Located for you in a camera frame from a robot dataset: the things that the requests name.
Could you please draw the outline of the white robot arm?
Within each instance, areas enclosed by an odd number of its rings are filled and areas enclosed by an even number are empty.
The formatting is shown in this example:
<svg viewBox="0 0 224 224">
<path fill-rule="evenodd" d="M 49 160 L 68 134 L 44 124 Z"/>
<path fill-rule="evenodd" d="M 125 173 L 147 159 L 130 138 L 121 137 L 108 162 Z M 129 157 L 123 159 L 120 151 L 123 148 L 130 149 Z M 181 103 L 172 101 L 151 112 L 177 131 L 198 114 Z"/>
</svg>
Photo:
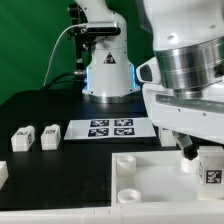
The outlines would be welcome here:
<svg viewBox="0 0 224 224">
<path fill-rule="evenodd" d="M 224 0 L 136 0 L 141 26 L 153 34 L 154 57 L 131 77 L 127 28 L 105 0 L 75 0 L 96 40 L 83 96 L 117 102 L 143 93 L 152 123 L 171 130 L 193 159 L 193 136 L 224 144 Z"/>
</svg>

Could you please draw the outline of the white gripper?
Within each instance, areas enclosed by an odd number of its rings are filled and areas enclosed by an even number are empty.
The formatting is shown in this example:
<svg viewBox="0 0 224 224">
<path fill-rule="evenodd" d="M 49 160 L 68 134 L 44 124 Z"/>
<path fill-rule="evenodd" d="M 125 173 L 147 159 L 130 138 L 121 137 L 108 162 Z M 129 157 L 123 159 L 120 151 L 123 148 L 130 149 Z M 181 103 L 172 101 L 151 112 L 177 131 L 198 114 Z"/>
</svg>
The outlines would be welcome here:
<svg viewBox="0 0 224 224">
<path fill-rule="evenodd" d="M 173 131 L 184 158 L 198 156 L 190 136 L 224 144 L 224 83 L 205 88 L 202 99 L 179 99 L 171 90 L 150 83 L 143 85 L 142 92 L 152 123 Z"/>
</svg>

